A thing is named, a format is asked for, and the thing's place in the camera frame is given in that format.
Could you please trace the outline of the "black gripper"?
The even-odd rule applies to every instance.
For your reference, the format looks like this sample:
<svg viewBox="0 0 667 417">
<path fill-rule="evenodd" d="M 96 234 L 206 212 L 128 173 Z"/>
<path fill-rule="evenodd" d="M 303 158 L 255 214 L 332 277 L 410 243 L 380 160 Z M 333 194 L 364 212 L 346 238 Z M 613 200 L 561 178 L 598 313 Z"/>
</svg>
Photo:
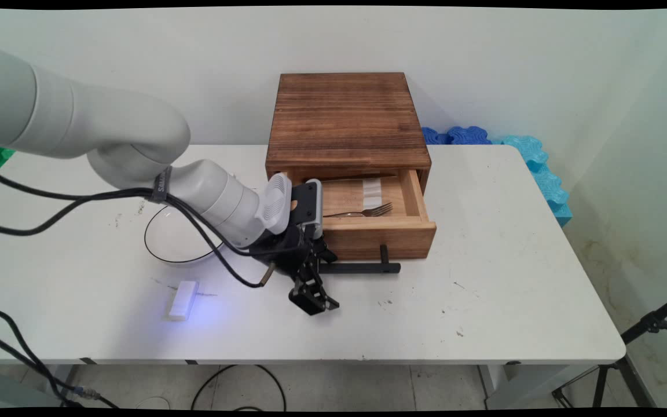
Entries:
<svg viewBox="0 0 667 417">
<path fill-rule="evenodd" d="M 338 261 L 323 236 L 314 239 L 315 225 L 289 225 L 280 235 L 271 235 L 249 247 L 252 259 L 267 266 L 262 281 L 268 281 L 273 272 L 293 280 L 288 300 L 309 315 L 339 309 L 340 303 L 331 298 L 318 274 L 318 265 Z"/>
</svg>

